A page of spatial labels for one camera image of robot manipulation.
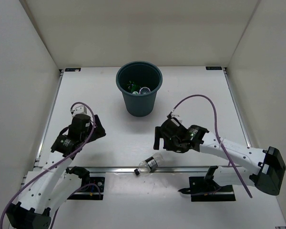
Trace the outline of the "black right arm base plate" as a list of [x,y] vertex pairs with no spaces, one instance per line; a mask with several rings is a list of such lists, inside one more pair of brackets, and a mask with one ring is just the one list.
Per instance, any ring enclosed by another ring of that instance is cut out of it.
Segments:
[[220,186],[214,181],[214,173],[218,166],[209,167],[204,177],[189,177],[189,187],[178,190],[190,195],[192,202],[229,202],[236,201],[233,186]]

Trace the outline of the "green plastic soda bottle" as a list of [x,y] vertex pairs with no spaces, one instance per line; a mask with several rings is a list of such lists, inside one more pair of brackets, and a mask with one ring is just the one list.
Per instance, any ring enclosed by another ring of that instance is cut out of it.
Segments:
[[140,89],[141,89],[141,86],[139,86],[137,83],[133,81],[129,81],[127,83],[127,91],[132,94],[139,94]]

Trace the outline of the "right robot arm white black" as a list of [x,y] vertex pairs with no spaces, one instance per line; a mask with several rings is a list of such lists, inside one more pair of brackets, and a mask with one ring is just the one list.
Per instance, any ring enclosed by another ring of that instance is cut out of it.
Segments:
[[184,194],[198,194],[214,192],[228,185],[242,185],[256,187],[259,191],[277,196],[280,193],[286,165],[275,147],[267,150],[242,146],[229,140],[216,137],[206,128],[192,125],[184,127],[176,118],[167,119],[161,126],[155,127],[155,150],[160,147],[176,153],[186,153],[194,150],[232,160],[232,165],[239,168],[211,166],[202,181],[199,190],[184,188]]

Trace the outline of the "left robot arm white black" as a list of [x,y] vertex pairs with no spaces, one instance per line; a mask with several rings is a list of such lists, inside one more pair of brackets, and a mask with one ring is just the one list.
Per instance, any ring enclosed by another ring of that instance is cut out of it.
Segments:
[[60,206],[76,192],[98,192],[96,182],[90,180],[90,172],[69,165],[75,158],[73,152],[84,142],[89,143],[106,135],[99,117],[77,114],[71,124],[61,130],[51,147],[48,160],[38,174],[25,186],[16,204],[10,203],[6,215],[15,229],[51,229]]

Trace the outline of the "blue label clear water bottle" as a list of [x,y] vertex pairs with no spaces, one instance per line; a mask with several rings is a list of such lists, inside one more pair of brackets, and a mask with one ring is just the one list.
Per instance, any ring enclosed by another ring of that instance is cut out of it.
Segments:
[[144,95],[144,94],[149,94],[151,92],[151,90],[148,87],[142,87],[139,90],[139,94]]

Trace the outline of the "clear bottle black label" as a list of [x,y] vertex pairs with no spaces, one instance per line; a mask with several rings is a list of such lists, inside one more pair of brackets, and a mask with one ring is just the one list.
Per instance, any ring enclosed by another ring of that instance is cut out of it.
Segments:
[[151,157],[139,163],[134,170],[134,174],[138,177],[143,174],[153,173],[158,167],[164,163],[164,158],[160,153],[155,153]]

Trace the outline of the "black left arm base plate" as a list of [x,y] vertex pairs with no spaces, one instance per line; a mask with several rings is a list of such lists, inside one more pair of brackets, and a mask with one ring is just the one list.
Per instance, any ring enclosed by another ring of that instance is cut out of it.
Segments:
[[90,180],[82,183],[81,190],[77,191],[68,200],[103,200],[105,177],[90,176]]

